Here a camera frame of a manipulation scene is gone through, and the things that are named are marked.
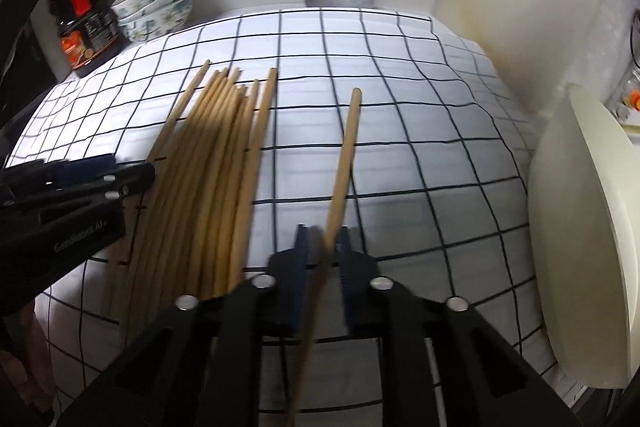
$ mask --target soy sauce bottle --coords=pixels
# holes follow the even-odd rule
[[[87,76],[121,51],[124,40],[105,0],[49,0],[49,11],[78,76]]]

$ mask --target wooden chopstick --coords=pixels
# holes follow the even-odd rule
[[[292,427],[296,412],[300,408],[300,399],[304,386],[306,367],[309,355],[314,344],[314,334],[318,322],[318,310],[320,299],[326,282],[331,274],[332,258],[335,250],[335,241],[340,232],[344,220],[346,196],[349,190],[351,165],[355,155],[355,144],[358,138],[358,123],[360,121],[360,103],[362,92],[357,87],[351,91],[351,102],[347,125],[344,130],[344,139],[340,149],[338,169],[335,173],[334,193],[329,206],[326,224],[324,226],[323,249],[316,268],[309,292],[306,295],[305,309],[303,311],[302,327],[300,330],[300,347],[298,348],[291,378],[292,393],[287,408],[286,425]]]
[[[234,222],[236,210],[238,208],[239,187],[242,181],[242,172],[245,161],[245,149],[249,142],[252,123],[254,122],[255,102],[260,90],[260,81],[254,83],[242,108],[238,141],[232,153],[231,166],[229,167],[229,179],[225,189],[225,198],[222,203],[222,215],[220,217],[220,227],[218,231],[209,229],[208,245],[215,245],[215,265],[212,269],[214,274],[213,296],[217,297],[226,293],[226,286],[229,277],[229,256],[231,253],[231,241],[234,233]]]
[[[220,129],[216,135],[209,163],[204,172],[204,176],[201,176],[200,179],[200,184],[202,185],[198,187],[200,195],[198,198],[194,198],[196,201],[194,210],[196,214],[195,232],[192,240],[183,242],[184,245],[191,247],[191,258],[198,256],[202,259],[204,250],[206,249],[206,237],[207,229],[210,225],[210,216],[218,203],[220,194],[223,193],[222,190],[219,190],[220,184],[218,181],[221,176],[226,174],[225,172],[221,172],[221,169],[225,160],[226,151],[228,150],[229,137],[233,131],[233,123],[236,120],[236,114],[244,98],[245,90],[246,87],[244,86],[232,90],[231,100],[226,106],[226,111],[221,115]],[[173,291],[170,281],[163,286],[167,287],[165,288],[166,290],[169,290],[169,287],[171,287],[170,290]]]
[[[163,166],[162,176],[156,181],[151,200],[147,205],[146,219],[143,220],[140,232],[136,236],[131,255],[131,264],[129,267],[129,279],[125,291],[124,302],[122,306],[121,330],[123,333],[123,341],[129,340],[131,329],[132,315],[136,313],[135,309],[139,306],[138,299],[142,287],[146,285],[145,274],[146,264],[148,264],[149,243],[154,243],[162,230],[149,230],[150,223],[157,224],[159,216],[161,216],[164,206],[167,205],[170,188],[175,185],[174,177],[182,164],[181,150],[184,149],[185,137],[197,128],[204,114],[204,108],[211,99],[216,99],[223,87],[223,78],[226,77],[226,70],[216,71],[211,75],[207,86],[200,94],[194,107],[191,109],[185,125],[180,131],[180,136],[173,140],[171,148],[167,154],[166,164]]]
[[[150,242],[148,251],[148,264],[145,276],[142,279],[143,286],[138,302],[138,312],[132,313],[132,333],[136,335],[148,323],[155,314],[162,295],[162,282],[164,274],[170,263],[174,237],[182,224],[185,214],[190,213],[190,204],[193,204],[197,183],[205,168],[206,157],[210,148],[203,146],[203,142],[209,144],[215,138],[218,129],[216,123],[220,119],[221,111],[232,99],[233,83],[228,78],[222,80],[222,87],[203,106],[201,118],[198,120],[193,132],[184,137],[183,149],[179,152],[181,158],[178,168],[172,172],[172,183],[167,191],[166,201],[162,213],[157,222],[158,233]]]
[[[239,139],[240,123],[242,121],[242,114],[245,105],[246,99],[243,96],[241,104],[239,104],[238,110],[234,115],[229,140],[226,142],[222,162],[219,162],[217,158],[211,162],[210,170],[212,171],[212,174],[216,174],[216,171],[218,171],[216,185],[211,191],[210,198],[207,197],[205,192],[203,198],[205,201],[203,201],[203,206],[206,203],[209,208],[207,208],[204,216],[202,214],[199,216],[201,221],[198,223],[199,230],[196,235],[199,235],[200,237],[197,238],[197,242],[195,240],[196,237],[194,237],[193,242],[194,246],[197,245],[194,249],[199,257],[199,259],[195,259],[195,261],[200,261],[200,268],[198,269],[200,274],[198,293],[194,295],[199,295],[201,299],[209,299],[213,295],[214,269],[216,266],[216,252],[218,250],[219,242],[218,231],[220,229],[220,219],[223,212],[225,193],[228,189],[228,180],[232,175],[231,163],[233,160],[234,150]]]
[[[244,168],[242,169],[242,182],[238,196],[238,209],[234,223],[234,233],[229,257],[229,277],[226,289],[231,291],[242,281],[242,268],[246,263],[247,246],[249,243],[249,230],[252,221],[252,202],[255,188],[258,184],[258,172],[260,168],[260,156],[262,143],[267,131],[267,123],[271,112],[271,100],[276,87],[278,70],[271,68],[267,77],[267,86],[262,94],[258,117],[250,138],[249,152],[247,153]]]
[[[160,129],[160,133],[158,137],[156,137],[156,141],[154,142],[151,150],[146,156],[146,161],[149,163],[153,163],[156,158],[159,156],[162,149],[166,145],[167,140],[173,133],[175,129],[175,124],[182,115],[182,112],[187,107],[188,103],[191,101],[191,97],[195,92],[195,89],[200,85],[202,79],[205,74],[209,70],[209,66],[211,62],[209,60],[205,60],[204,64],[201,68],[193,75],[193,79],[187,86],[187,89],[181,94],[178,102],[174,105],[169,116],[167,117],[164,124],[162,124],[162,129]],[[115,290],[116,285],[116,274],[118,271],[118,262],[126,261],[129,249],[130,249],[130,239],[131,239],[131,229],[133,226],[134,216],[136,214],[136,207],[142,204],[143,196],[139,196],[137,198],[132,198],[138,200],[138,204],[134,204],[132,201],[128,201],[125,206],[125,225],[127,230],[126,237],[123,237],[121,240],[116,241],[112,247],[110,247],[110,256],[109,256],[109,264],[108,264],[108,274],[107,274],[107,282],[104,286],[104,291],[102,293],[102,304],[100,306],[100,312],[102,315],[107,317],[111,316],[112,303],[113,303],[113,292]]]

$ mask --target bottle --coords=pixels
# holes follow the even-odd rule
[[[105,0],[49,0],[49,11],[78,76],[87,76],[121,51],[124,41]]]
[[[622,103],[629,109],[640,111],[640,71],[633,68],[631,77],[622,91]]]

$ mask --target bundle of chopsticks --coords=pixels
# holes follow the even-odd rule
[[[103,312],[120,309],[125,344],[177,296],[209,299],[242,280],[277,71],[268,74],[255,123],[259,80],[247,92],[236,86],[238,69],[229,75],[222,70],[209,77],[174,133],[209,65],[207,61],[181,95],[147,157],[154,161],[170,142],[165,161],[156,164],[156,183],[145,197],[135,241],[124,238],[111,251]],[[128,230],[135,225],[136,206],[127,207]],[[130,264],[116,292],[121,259],[130,259]]]

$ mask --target white plate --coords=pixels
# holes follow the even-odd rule
[[[591,387],[625,387],[640,363],[639,172],[619,124],[570,86],[531,164],[529,220],[554,354]]]

